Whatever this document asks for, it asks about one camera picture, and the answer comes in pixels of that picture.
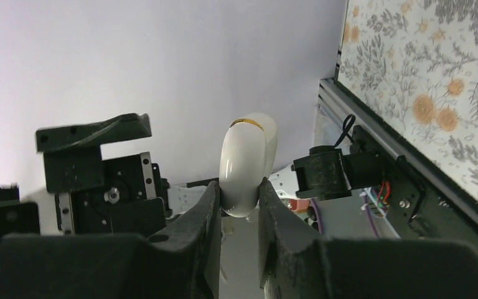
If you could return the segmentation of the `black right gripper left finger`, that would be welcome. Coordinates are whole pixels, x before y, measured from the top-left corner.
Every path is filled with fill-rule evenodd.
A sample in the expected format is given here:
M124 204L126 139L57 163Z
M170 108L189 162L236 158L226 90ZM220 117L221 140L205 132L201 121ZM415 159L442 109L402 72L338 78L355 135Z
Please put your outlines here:
M150 237L9 235L0 298L217 298L220 188Z

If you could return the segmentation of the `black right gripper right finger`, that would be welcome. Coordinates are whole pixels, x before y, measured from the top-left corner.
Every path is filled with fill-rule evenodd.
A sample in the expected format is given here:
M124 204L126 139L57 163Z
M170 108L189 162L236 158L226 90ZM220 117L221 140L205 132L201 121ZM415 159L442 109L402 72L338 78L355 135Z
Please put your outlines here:
M329 239L259 186L266 298L478 298L478 252L447 240Z

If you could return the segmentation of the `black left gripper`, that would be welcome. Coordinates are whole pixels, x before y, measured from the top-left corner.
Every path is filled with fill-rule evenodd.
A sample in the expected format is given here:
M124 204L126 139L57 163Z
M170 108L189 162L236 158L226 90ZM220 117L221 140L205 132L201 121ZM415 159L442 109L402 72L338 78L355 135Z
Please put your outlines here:
M171 209L158 164L148 152L103 159L100 146L152 137L148 114L127 113L89 124L41 128L45 182L65 235L135 233L166 227Z

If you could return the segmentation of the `white oval earbud charging case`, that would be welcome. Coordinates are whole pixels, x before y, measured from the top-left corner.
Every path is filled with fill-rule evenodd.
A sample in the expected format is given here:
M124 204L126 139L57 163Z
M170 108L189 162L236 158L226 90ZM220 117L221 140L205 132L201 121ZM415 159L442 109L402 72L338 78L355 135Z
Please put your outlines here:
M254 112L232 122L223 140L218 177L221 207L228 216L246 217L256 207L277 147L278 126L271 116Z

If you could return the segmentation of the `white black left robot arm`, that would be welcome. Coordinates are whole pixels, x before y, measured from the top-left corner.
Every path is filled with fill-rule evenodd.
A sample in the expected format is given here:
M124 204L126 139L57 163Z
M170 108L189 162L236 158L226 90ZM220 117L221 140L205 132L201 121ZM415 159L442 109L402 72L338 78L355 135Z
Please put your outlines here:
M148 152L102 157L105 144L151 135L149 117L137 113L36 131L46 190L61 233L134 233L163 240L167 220L198 203L204 183L168 185ZM259 185L265 178L278 199L304 201L348 197L354 189L376 186L383 177L377 154L343 154L338 144L313 147L307 156L273 172L277 144L277 126L267 114L251 113L230 125L217 178L223 192L222 212L248 216L258 205ZM41 220L36 200L21 200L16 185L0 186L0 239L8 234L39 234Z

